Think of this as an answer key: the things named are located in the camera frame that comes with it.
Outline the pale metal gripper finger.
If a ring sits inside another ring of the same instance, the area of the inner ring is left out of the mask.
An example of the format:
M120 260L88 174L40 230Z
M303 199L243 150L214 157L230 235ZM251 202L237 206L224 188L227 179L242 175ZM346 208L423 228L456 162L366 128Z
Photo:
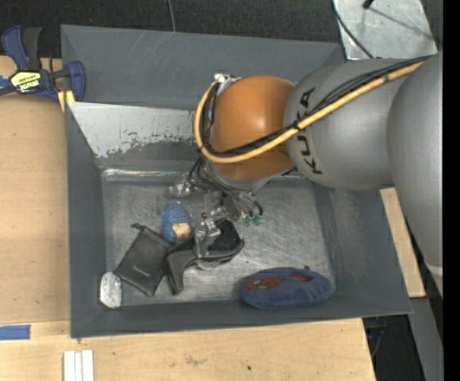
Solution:
M217 226L217 221L214 219L208 220L208 249L213 247L214 243L221 235L221 230Z
M194 232L194 254L198 259L207 257L209 244L209 227L206 222L200 222Z

